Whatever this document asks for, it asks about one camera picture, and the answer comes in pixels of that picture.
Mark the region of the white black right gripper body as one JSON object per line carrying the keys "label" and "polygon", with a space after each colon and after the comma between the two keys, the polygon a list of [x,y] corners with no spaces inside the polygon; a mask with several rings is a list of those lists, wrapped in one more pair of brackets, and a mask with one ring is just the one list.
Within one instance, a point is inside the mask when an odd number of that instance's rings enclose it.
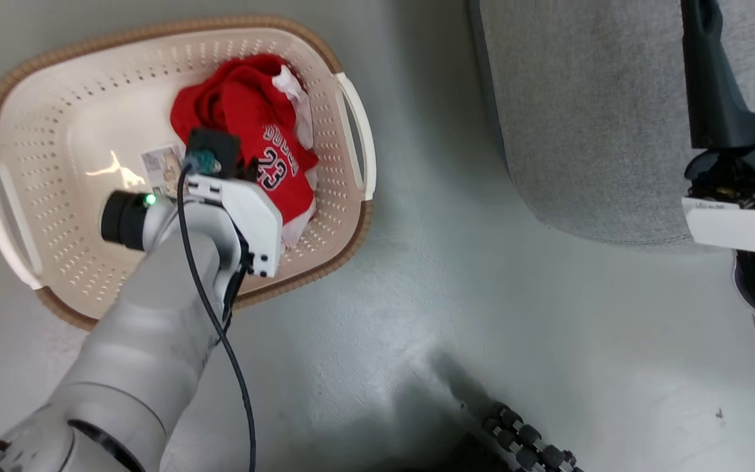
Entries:
{"label": "white black right gripper body", "polygon": [[697,244],[755,253],[755,146],[707,150],[686,168],[684,218]]}

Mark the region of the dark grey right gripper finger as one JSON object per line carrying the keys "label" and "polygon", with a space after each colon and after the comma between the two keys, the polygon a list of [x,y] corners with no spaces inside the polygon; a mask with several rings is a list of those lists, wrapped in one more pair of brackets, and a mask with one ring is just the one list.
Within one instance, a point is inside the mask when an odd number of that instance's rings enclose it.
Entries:
{"label": "dark grey right gripper finger", "polygon": [[682,1],[682,50],[690,144],[694,149],[755,146],[755,113],[747,107],[722,44],[716,1]]}

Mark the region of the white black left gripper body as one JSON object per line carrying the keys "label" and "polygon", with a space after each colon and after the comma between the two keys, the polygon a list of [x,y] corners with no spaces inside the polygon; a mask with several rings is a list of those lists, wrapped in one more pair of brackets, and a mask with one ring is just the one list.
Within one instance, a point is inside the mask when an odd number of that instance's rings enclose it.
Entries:
{"label": "white black left gripper body", "polygon": [[186,157],[181,170],[181,233],[214,243],[220,269],[272,278],[282,251],[281,212],[261,187],[213,174],[211,157]]}

